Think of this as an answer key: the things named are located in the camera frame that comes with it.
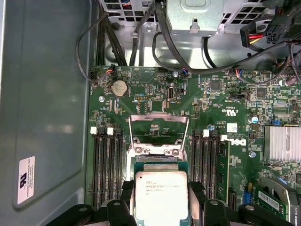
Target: cable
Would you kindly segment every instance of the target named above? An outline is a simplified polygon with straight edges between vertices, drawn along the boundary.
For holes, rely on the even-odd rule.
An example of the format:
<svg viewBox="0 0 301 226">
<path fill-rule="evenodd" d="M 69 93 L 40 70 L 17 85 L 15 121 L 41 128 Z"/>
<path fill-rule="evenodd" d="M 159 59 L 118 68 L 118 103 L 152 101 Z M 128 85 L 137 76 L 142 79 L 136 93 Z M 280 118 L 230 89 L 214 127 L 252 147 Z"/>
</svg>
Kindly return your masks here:
<svg viewBox="0 0 301 226">
<path fill-rule="evenodd" d="M 205 58 L 208 61 L 208 63 L 213 67 L 216 68 L 217 66 L 215 65 L 215 63 L 212 61 L 210 55 L 209 55 L 209 51 L 208 51 L 208 40 L 209 37 L 205 37 L 203 40 L 203 49 L 204 49 L 204 54 L 205 54 Z"/>
<path fill-rule="evenodd" d="M 174 43 L 173 43 L 173 41 L 170 37 L 169 30 L 168 30 L 168 27 L 167 27 L 167 24 L 166 24 L 166 19 L 165 19 L 163 10 L 162 10 L 161 3 L 157 2 L 156 5 L 155 5 L 155 8 L 156 8 L 156 14 L 157 14 L 158 22 L 159 22 L 159 25 L 161 27 L 162 35 L 164 37 L 165 42 L 167 43 L 167 46 L 168 46 L 170 52 L 172 53 L 174 58 L 182 65 L 182 67 L 185 67 L 192 74 L 211 74 L 211 73 L 217 73 L 217 72 L 220 72 L 220 71 L 225 71 L 225 70 L 228 70 L 228 69 L 235 68 L 235 67 L 241 66 L 243 64 L 246 64 L 246 63 L 248 63 L 248 62 L 250 62 L 250 61 L 252 61 L 252 60 L 254 60 L 254 59 L 256 59 L 256 58 L 258 58 L 258 57 L 260 57 L 260 56 L 262 56 L 262 55 L 264 55 L 264 54 L 266 54 L 266 53 L 268 53 L 272 50 L 274 50 L 274 49 L 286 46 L 286 43 L 283 41 L 283 42 L 280 42 L 280 43 L 278 43 L 274 46 L 266 48 L 262 52 L 256 53 L 256 54 L 252 55 L 251 57 L 248 57 L 246 59 L 243 59 L 241 61 L 229 64 L 229 65 L 225 65 L 225 66 L 217 67 L 217 68 L 211 68 L 211 69 L 192 69 L 186 63 L 186 61 L 182 58 L 182 56 L 180 55 L 179 51 L 176 49 L 176 47 L 175 47 L 175 45 L 174 45 Z"/>
<path fill-rule="evenodd" d="M 101 16 L 101 7 L 100 1 L 95 0 L 98 5 L 98 15 Z M 95 65 L 104 65 L 104 48 L 105 48 L 105 28 L 103 22 L 100 22 L 98 25 L 97 31 L 97 44 L 96 44 L 96 60 Z"/>
<path fill-rule="evenodd" d="M 261 39 L 261 38 L 254 39 L 254 40 L 250 41 L 250 44 L 252 45 L 252 44 L 254 44 L 255 42 L 259 41 L 260 39 Z"/>
<path fill-rule="evenodd" d="M 100 11 L 101 11 L 101 13 L 104 12 L 104 9 L 102 6 L 100 8 Z M 116 37 L 116 34 L 114 32 L 114 29 L 113 29 L 112 24 L 108 17 L 106 17 L 104 19 L 103 24 L 105 26 L 110 44 L 112 46 L 112 51 L 113 51 L 116 61 L 117 61 L 117 64 L 120 66 L 127 66 L 127 61 L 126 61 L 124 53 L 122 51 L 120 42 L 118 41 L 118 38 Z"/>
<path fill-rule="evenodd" d="M 250 49 L 250 50 L 253 50 L 253 51 L 255 51 L 255 52 L 261 52 L 261 51 L 264 50 L 263 48 L 260 48 L 260 47 L 256 46 L 255 44 L 250 45 L 250 46 L 249 46 L 249 49 Z M 275 55 L 272 54 L 271 52 L 269 52 L 269 53 L 267 53 L 267 54 L 270 56 L 271 60 L 274 61 L 274 64 L 275 64 L 275 65 L 278 65 L 278 60 L 277 60 L 277 58 L 275 57 Z"/>
<path fill-rule="evenodd" d="M 157 63 L 158 65 L 160 65 L 160 67 L 163 67 L 163 68 L 165 68 L 165 69 L 167 69 L 167 70 L 169 70 L 169 71 L 172 71 L 172 72 L 174 72 L 174 71 L 176 71 L 176 72 L 182 72 L 182 69 L 181 69 L 181 68 L 172 68 L 172 67 L 168 67 L 168 66 L 164 65 L 164 64 L 157 58 L 157 56 L 156 56 L 157 37 L 158 37 L 159 35 L 161 35 L 161 34 L 162 34 L 161 32 L 158 32 L 158 33 L 156 33 L 156 34 L 154 35 L 154 38 L 153 38 L 153 40 L 152 40 L 152 56 L 154 57 L 156 63 Z"/>
<path fill-rule="evenodd" d="M 106 74 L 102 75 L 99 79 L 97 80 L 94 80 L 94 79 L 91 79 L 89 78 L 86 73 L 85 73 L 85 70 L 81 64 L 81 61 L 80 61 L 80 56 L 79 56 L 79 44 L 80 44 L 80 41 L 81 39 L 87 34 L 89 33 L 92 29 L 94 29 L 106 16 L 108 15 L 107 12 L 104 12 L 102 13 L 101 17 L 99 17 L 93 24 L 91 24 L 91 26 L 86 29 L 76 40 L 76 45 L 75 45 L 75 54 L 76 54 L 76 60 L 77 60 L 77 63 L 79 65 L 79 69 L 80 69 L 80 72 L 81 74 L 90 82 L 94 82 L 94 83 L 97 83 L 99 82 L 100 80 L 102 80 Z"/>
<path fill-rule="evenodd" d="M 154 40 L 159 36 L 161 35 L 162 33 L 161 32 L 158 32 L 155 36 L 154 36 Z M 170 67 L 167 67 L 165 66 L 162 62 L 160 62 L 158 60 L 158 58 L 156 57 L 156 42 L 154 42 L 153 40 L 153 45 L 152 45 L 152 53 L 153 53 L 153 57 L 155 59 L 155 61 L 161 66 L 161 67 L 164 67 L 170 71 L 174 70 L 174 71 L 177 71 L 177 69 L 172 69 Z M 286 46 L 286 43 L 283 41 L 283 42 L 280 42 L 274 46 L 271 46 L 271 47 L 268 47 L 266 49 L 264 49 L 263 51 L 259 52 L 259 53 L 256 53 L 246 59 L 243 59 L 243 60 L 240 60 L 238 62 L 235 62 L 235 63 L 232 63 L 232 64 L 229 64 L 229 65 L 225 65 L 225 66 L 221 66 L 221 67 L 216 67 L 216 68 L 210 68 L 210 69 L 189 69 L 188 67 L 186 67 L 186 69 L 188 70 L 188 72 L 192 73 L 192 74 L 212 74 L 212 73 L 217 73 L 217 72 L 220 72 L 220 71 L 226 71 L 226 70 L 229 70 L 229 69 L 232 69 L 232 68 L 236 68 L 236 67 L 239 67 L 241 65 L 244 65 L 244 64 L 247 64 L 249 63 L 250 61 L 270 52 L 270 51 L 273 51 L 277 48 L 280 48 L 280 47 L 284 47 Z"/>
<path fill-rule="evenodd" d="M 298 72 L 297 72 L 297 68 L 296 68 L 296 62 L 295 62 L 295 58 L 293 56 L 293 47 L 294 47 L 294 44 L 289 44 L 290 46 L 290 57 L 291 57 L 291 66 L 293 68 L 293 72 L 295 73 L 295 77 L 297 79 L 297 81 L 301 84 L 301 79 L 298 75 Z"/>
<path fill-rule="evenodd" d="M 280 75 L 283 74 L 283 72 L 286 70 L 288 63 L 290 62 L 290 56 L 288 56 L 284 62 L 284 65 L 282 67 L 282 69 L 271 79 L 267 80 L 267 81 L 263 81 L 263 82 L 251 82 L 251 81 L 247 81 L 241 77 L 238 77 L 238 80 L 247 83 L 249 85 L 267 85 L 270 82 L 273 82 L 275 80 L 277 80 L 279 78 Z"/>
<path fill-rule="evenodd" d="M 151 16 L 151 14 L 154 13 L 154 9 L 155 9 L 155 4 L 151 4 L 149 10 L 144 14 L 144 16 L 142 17 L 142 19 L 139 21 L 139 23 L 137 24 L 134 33 L 138 33 L 142 27 L 142 25 L 149 19 L 149 17 Z M 131 58 L 130 58 L 130 66 L 134 66 L 135 64 L 135 60 L 136 60 L 136 55 L 137 55 L 137 50 L 138 50 L 138 39 L 137 38 L 133 38 L 133 47 L 132 47 L 132 54 L 131 54 Z"/>
</svg>

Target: green circuit board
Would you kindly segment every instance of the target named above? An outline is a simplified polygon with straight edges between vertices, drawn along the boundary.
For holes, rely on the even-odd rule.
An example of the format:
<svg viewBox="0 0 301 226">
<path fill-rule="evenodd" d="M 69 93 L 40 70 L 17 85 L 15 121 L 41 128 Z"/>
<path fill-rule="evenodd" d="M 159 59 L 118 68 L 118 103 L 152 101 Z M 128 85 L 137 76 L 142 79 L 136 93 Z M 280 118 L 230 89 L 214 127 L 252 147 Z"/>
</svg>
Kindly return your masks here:
<svg viewBox="0 0 301 226">
<path fill-rule="evenodd" d="M 95 67 L 93 72 L 102 75 L 108 69 L 108 66 Z M 242 76 L 260 82 L 271 78 L 271 73 L 244 71 Z M 116 67 L 114 75 L 108 75 L 99 84 L 92 84 L 90 89 L 89 130 L 91 127 L 98 131 L 114 128 L 118 142 L 115 138 L 113 153 L 100 156 L 95 153 L 99 141 L 88 134 L 86 203 L 97 209 L 100 200 L 118 196 L 122 181 L 126 179 L 126 151 L 130 145 L 128 118 L 154 112 L 189 118 L 184 139 L 190 166 L 196 158 L 192 142 L 197 131 L 211 125 L 214 130 L 210 134 L 227 138 L 223 141 L 224 153 L 218 156 L 216 198 L 228 202 L 228 189 L 231 189 L 237 194 L 235 208 L 238 208 L 243 204 L 243 193 L 248 190 L 249 183 L 255 185 L 259 176 L 282 178 L 301 192 L 301 185 L 296 181 L 301 171 L 300 163 L 282 162 L 281 166 L 272 167 L 263 155 L 265 126 L 299 126 L 301 86 L 287 87 L 279 82 L 289 78 L 292 75 L 284 74 L 268 86 L 251 86 L 226 72 L 205 76 L 179 73 L 175 78 L 172 72 L 160 68 Z M 127 84 L 128 90 L 123 97 L 113 94 L 115 81 Z M 173 95 L 169 97 L 170 88 L 173 88 Z M 258 117 L 258 124 L 250 123 L 252 116 Z M 183 138 L 185 124 L 162 120 L 133 122 L 132 131 L 133 136 L 145 143 L 162 144 Z"/>
</svg>

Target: silver heatsink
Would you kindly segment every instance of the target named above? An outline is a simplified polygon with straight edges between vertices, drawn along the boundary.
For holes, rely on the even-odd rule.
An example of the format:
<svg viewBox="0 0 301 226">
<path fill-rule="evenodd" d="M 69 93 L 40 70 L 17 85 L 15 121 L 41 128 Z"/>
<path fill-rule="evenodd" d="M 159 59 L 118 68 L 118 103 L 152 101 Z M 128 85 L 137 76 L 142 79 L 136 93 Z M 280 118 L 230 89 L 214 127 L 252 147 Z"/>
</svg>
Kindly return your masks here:
<svg viewBox="0 0 301 226">
<path fill-rule="evenodd" d="M 265 127 L 264 158 L 273 161 L 301 160 L 300 127 Z"/>
</svg>

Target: motherboard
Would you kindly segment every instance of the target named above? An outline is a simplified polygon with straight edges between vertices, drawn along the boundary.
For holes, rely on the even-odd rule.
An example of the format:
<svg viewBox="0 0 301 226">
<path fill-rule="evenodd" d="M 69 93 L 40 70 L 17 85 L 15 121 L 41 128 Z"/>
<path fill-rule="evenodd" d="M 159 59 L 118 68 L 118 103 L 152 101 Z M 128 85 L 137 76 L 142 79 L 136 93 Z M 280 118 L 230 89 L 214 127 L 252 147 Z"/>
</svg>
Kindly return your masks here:
<svg viewBox="0 0 301 226">
<path fill-rule="evenodd" d="M 90 87 L 86 203 L 98 209 L 118 198 L 123 181 L 133 179 L 134 162 L 187 161 L 189 180 L 200 181 L 208 198 L 234 210 L 254 202 L 288 218 L 285 203 L 260 182 L 270 178 L 301 192 L 301 156 L 293 146 L 300 144 L 301 86 L 285 83 L 292 74 L 255 86 L 230 72 L 202 76 L 125 66 L 92 71 L 106 76 Z M 272 73 L 241 76 L 261 82 Z M 291 150 L 277 148 L 283 139 Z M 151 151 L 134 144 L 152 144 Z"/>
</svg>

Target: white sticker on motherboard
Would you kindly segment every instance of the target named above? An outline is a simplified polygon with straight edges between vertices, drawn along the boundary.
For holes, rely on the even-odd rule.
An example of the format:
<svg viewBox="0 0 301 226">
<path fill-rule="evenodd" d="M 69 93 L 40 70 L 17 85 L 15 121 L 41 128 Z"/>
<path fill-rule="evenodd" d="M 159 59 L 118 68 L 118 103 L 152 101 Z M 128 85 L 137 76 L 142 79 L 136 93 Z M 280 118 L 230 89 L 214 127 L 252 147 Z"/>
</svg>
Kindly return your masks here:
<svg viewBox="0 0 301 226">
<path fill-rule="evenodd" d="M 17 204 L 33 196 L 34 190 L 34 161 L 35 157 L 22 159 L 19 162 L 18 199 Z"/>
<path fill-rule="evenodd" d="M 272 200 L 270 197 L 268 197 L 267 195 L 265 195 L 264 193 L 262 193 L 261 191 L 258 191 L 258 197 L 261 200 L 264 200 L 267 204 L 269 204 L 271 207 L 277 209 L 277 211 L 279 211 L 279 203 Z"/>
<path fill-rule="evenodd" d="M 227 123 L 228 133 L 237 133 L 237 123 Z"/>
</svg>

